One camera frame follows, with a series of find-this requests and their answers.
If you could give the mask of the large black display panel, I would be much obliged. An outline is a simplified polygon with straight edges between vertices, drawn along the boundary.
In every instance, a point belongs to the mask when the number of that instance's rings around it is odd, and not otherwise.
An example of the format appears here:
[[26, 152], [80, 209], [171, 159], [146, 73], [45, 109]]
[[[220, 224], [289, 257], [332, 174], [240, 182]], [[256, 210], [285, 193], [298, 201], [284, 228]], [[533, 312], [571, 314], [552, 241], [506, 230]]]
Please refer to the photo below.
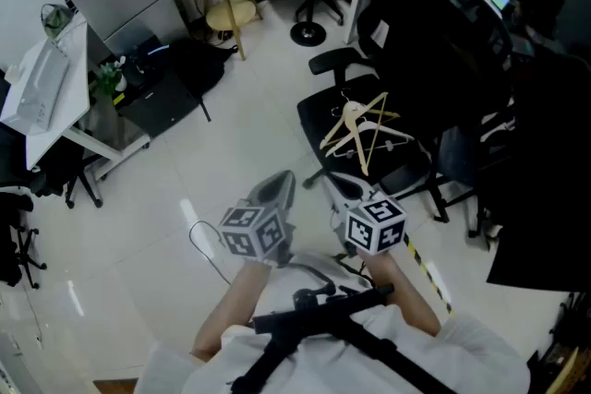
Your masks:
[[591, 65], [551, 54], [514, 81], [515, 154], [488, 275], [497, 285], [591, 292]]

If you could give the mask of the black device with blue light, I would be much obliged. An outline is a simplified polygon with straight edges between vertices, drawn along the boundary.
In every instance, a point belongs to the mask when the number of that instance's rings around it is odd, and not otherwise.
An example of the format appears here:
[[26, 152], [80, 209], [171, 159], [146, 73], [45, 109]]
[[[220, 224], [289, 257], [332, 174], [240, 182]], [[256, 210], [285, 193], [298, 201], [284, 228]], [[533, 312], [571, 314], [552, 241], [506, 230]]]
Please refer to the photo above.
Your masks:
[[162, 44], [156, 36], [137, 45], [127, 56], [123, 74], [134, 88], [161, 79], [168, 66], [170, 45]]

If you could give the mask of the black computer case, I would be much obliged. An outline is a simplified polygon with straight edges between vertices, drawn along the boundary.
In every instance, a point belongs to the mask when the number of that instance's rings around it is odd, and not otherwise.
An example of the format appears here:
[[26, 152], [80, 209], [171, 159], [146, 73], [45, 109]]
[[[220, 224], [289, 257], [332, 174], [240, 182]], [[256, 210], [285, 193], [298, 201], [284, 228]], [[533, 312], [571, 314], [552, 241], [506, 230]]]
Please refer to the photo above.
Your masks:
[[115, 109], [150, 138], [158, 137], [199, 106], [199, 100], [171, 71], [144, 82], [141, 88], [128, 86], [123, 95]]

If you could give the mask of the white desk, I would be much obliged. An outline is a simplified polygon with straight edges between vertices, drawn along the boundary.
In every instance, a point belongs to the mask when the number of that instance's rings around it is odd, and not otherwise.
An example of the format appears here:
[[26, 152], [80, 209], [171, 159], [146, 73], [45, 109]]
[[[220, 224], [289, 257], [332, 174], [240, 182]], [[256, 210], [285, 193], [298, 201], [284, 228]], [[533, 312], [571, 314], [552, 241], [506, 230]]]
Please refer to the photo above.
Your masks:
[[100, 156], [102, 165], [92, 172], [95, 179], [102, 179], [133, 154], [150, 146], [151, 138], [147, 134], [122, 149], [116, 149], [75, 128], [75, 123], [90, 110], [88, 72], [96, 67], [88, 57], [88, 27], [84, 16], [77, 13], [57, 37], [57, 45], [70, 59], [69, 68], [57, 94], [48, 130], [25, 139], [26, 169], [29, 172], [35, 170], [40, 159], [60, 137]]

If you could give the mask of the green bag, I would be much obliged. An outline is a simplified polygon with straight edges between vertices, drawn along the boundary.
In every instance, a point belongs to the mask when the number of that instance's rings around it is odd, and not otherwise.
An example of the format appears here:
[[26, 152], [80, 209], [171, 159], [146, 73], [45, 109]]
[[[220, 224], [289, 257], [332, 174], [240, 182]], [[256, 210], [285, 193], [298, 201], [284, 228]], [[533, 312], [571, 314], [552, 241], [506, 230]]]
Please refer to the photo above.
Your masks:
[[74, 17], [73, 11], [67, 6], [44, 4], [41, 7], [40, 19], [42, 28], [48, 38], [54, 40]]

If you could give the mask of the person's right forearm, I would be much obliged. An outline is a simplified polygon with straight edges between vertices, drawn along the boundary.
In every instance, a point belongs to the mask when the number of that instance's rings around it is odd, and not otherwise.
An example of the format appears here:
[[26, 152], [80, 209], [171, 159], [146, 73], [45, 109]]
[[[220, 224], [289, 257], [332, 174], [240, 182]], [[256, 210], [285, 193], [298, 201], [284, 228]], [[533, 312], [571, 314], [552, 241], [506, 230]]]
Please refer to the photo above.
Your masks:
[[434, 311], [404, 275], [390, 253], [371, 255], [358, 250], [357, 254], [365, 263], [376, 286], [393, 286], [394, 291], [388, 295], [387, 304], [397, 305], [408, 325], [432, 337], [439, 334], [441, 325]]

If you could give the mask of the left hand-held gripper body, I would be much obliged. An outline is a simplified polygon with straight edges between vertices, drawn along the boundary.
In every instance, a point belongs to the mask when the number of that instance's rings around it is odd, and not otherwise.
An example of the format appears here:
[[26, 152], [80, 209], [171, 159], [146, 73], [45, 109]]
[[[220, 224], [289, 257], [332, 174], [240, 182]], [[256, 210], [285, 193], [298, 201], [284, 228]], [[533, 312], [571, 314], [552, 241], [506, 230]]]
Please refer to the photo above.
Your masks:
[[218, 231], [229, 252], [245, 260], [287, 264], [292, 258], [295, 226], [287, 221], [293, 200], [274, 200], [266, 205], [245, 199], [223, 215]]

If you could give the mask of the person's left forearm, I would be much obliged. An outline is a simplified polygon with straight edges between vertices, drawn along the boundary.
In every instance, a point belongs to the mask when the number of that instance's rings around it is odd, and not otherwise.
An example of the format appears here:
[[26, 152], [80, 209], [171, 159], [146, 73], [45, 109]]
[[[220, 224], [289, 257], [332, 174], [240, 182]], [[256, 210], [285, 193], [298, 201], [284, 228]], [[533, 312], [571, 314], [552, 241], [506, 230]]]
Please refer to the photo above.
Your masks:
[[194, 357], [207, 363], [222, 348], [222, 335], [228, 328], [245, 326], [250, 321], [270, 273], [271, 266], [264, 263], [244, 263], [199, 329], [190, 352]]

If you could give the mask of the beige wooden hanger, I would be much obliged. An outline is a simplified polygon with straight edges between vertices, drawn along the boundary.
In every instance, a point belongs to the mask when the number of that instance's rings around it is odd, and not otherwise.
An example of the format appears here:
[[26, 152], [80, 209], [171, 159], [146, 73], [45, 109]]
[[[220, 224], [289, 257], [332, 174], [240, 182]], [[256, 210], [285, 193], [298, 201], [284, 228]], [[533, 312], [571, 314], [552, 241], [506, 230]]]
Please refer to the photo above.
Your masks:
[[352, 132], [354, 134], [354, 142], [356, 144], [357, 156], [361, 165], [361, 172], [365, 176], [368, 176], [368, 165], [370, 162], [371, 155], [375, 147], [375, 141], [378, 132], [373, 135], [373, 141], [369, 148], [368, 154], [365, 153], [361, 137], [356, 132], [357, 120], [360, 119], [360, 115], [364, 114], [368, 109], [377, 109], [382, 113], [385, 112], [385, 104], [388, 97], [387, 92], [382, 92], [375, 99], [367, 104], [358, 101], [347, 101], [342, 109], [341, 116], [337, 121], [336, 125], [327, 133], [327, 135], [320, 142], [320, 149], [325, 149], [329, 145], [334, 145], [338, 139], [334, 139], [335, 134], [340, 130], [342, 126], [345, 126], [348, 130], [348, 134]]

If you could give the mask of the person's white shirt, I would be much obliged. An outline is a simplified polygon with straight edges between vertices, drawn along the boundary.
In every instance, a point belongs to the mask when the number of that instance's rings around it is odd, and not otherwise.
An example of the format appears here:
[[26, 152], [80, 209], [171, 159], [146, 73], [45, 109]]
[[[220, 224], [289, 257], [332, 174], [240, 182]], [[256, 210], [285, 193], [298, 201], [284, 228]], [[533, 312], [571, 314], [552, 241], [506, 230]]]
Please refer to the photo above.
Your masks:
[[[261, 357], [271, 340], [252, 325], [257, 316], [295, 309], [303, 290], [318, 291], [316, 300], [362, 293], [376, 286], [369, 273], [361, 278], [333, 258], [297, 255], [271, 267], [269, 281], [245, 326], [222, 335], [222, 348], [207, 363], [191, 353], [158, 347], [149, 357], [134, 394], [232, 394], [232, 383]], [[527, 394], [530, 373], [525, 361], [501, 337], [477, 319], [459, 314], [440, 322], [438, 335], [408, 325], [395, 304], [351, 315], [380, 339], [456, 394]], [[271, 374], [260, 394], [422, 394], [388, 366], [331, 335], [306, 338]]]

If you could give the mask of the green potted plant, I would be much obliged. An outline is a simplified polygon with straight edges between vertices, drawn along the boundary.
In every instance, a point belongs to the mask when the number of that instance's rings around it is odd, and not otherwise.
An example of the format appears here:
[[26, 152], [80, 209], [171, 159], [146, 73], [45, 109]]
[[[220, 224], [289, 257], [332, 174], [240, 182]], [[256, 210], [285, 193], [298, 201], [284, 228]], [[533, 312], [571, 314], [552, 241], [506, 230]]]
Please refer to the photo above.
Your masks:
[[125, 62], [126, 57], [122, 55], [114, 62], [100, 66], [97, 83], [106, 96], [112, 97], [127, 88], [127, 80], [123, 74]]

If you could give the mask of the black backpack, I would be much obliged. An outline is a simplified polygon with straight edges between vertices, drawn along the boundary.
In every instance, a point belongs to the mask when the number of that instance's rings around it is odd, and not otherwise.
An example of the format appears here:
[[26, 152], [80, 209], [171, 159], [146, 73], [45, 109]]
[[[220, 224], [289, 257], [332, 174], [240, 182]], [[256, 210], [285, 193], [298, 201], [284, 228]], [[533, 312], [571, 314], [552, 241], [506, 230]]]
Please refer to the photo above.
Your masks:
[[220, 48], [195, 39], [169, 45], [169, 57], [176, 74], [195, 99], [215, 87], [224, 75], [225, 62], [238, 47]]

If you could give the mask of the black chest mount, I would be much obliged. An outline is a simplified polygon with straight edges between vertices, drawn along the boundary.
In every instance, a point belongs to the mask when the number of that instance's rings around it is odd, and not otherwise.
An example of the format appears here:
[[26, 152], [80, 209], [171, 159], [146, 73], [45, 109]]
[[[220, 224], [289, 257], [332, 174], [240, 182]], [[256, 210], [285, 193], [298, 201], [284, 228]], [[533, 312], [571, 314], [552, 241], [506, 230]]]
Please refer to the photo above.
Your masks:
[[331, 335], [388, 366], [422, 394], [456, 394], [406, 358], [392, 341], [378, 338], [351, 318], [353, 314], [384, 304], [392, 293], [394, 287], [388, 284], [362, 293], [330, 298], [328, 302], [319, 304], [316, 300], [318, 291], [303, 290], [301, 296], [295, 299], [294, 310], [255, 317], [252, 320], [255, 332], [269, 334], [271, 340], [257, 362], [232, 383], [230, 392], [260, 394], [271, 374], [296, 351], [302, 340]]

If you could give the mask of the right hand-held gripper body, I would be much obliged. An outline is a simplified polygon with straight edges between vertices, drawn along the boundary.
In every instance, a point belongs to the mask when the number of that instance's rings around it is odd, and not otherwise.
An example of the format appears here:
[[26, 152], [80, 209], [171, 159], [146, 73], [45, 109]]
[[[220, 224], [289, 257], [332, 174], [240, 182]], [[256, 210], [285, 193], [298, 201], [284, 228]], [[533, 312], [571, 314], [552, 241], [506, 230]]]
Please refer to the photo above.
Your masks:
[[341, 229], [337, 231], [344, 252], [349, 257], [358, 250], [375, 256], [402, 242], [407, 212], [393, 198], [377, 192], [370, 200], [344, 209]]

